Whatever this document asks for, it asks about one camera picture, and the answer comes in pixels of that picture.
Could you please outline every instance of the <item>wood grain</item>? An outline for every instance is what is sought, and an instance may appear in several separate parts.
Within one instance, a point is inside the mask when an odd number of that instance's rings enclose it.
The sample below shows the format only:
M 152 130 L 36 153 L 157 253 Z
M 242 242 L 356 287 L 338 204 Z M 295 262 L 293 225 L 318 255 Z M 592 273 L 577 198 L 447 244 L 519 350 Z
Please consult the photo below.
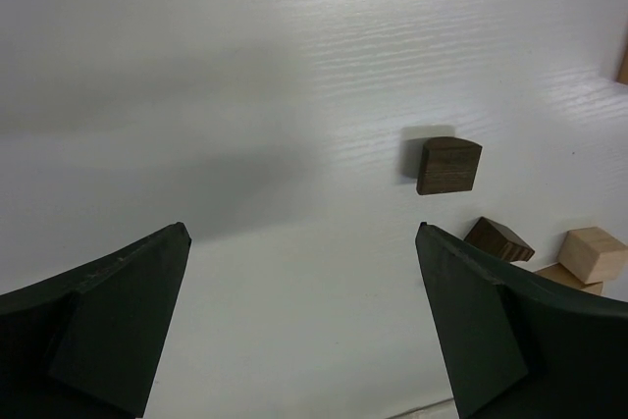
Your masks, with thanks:
M 423 145 L 416 189 L 420 195 L 473 189 L 482 146 L 457 137 L 428 139 Z
M 464 240 L 506 262 L 528 261 L 534 255 L 534 249 L 513 230 L 484 217 Z
M 601 228 L 569 231 L 558 253 L 558 262 L 584 284 L 615 280 L 626 260 L 628 247 Z
M 602 294 L 603 282 L 585 285 L 576 277 L 574 277 L 574 275 L 569 272 L 562 264 L 554 264 L 535 273 L 545 279 L 552 280 L 557 284 L 565 285 L 566 287 L 575 288 L 580 291 L 585 291 L 587 293 L 597 295 Z

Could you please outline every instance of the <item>white wood-grain surface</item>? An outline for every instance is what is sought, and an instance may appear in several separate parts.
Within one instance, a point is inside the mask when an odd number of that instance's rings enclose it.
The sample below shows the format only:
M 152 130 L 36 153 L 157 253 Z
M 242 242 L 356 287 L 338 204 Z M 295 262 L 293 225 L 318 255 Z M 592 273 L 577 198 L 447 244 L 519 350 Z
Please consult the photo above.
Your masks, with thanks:
M 628 239 L 628 0 L 0 0 L 0 290 L 181 220 L 146 417 L 381 419 L 450 396 L 414 249 L 485 215 Z M 402 140 L 484 145 L 419 197 Z M 628 299 L 628 278 L 608 284 Z

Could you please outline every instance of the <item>walnut wood block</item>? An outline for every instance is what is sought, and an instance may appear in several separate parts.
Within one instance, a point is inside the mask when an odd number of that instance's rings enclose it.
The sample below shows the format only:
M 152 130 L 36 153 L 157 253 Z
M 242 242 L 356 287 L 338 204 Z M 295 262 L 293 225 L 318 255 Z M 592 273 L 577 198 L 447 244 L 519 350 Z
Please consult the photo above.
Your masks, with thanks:
M 558 253 L 558 262 L 587 285 L 619 277 L 627 258 L 628 247 L 600 228 L 568 232 Z
M 596 284 L 585 285 L 580 282 L 571 272 L 565 269 L 561 264 L 552 265 L 543 270 L 536 272 L 544 279 L 551 280 L 557 284 L 565 285 L 566 287 L 575 288 L 587 293 L 602 294 L 603 283 L 597 282 Z
M 513 230 L 484 217 L 464 240 L 506 262 L 528 261 L 534 255 L 534 249 Z
M 617 81 L 628 85 L 628 49 L 624 55 L 624 60 L 619 68 L 619 74 L 617 75 Z
M 457 137 L 434 137 L 423 145 L 419 180 L 420 195 L 473 189 L 482 146 Z

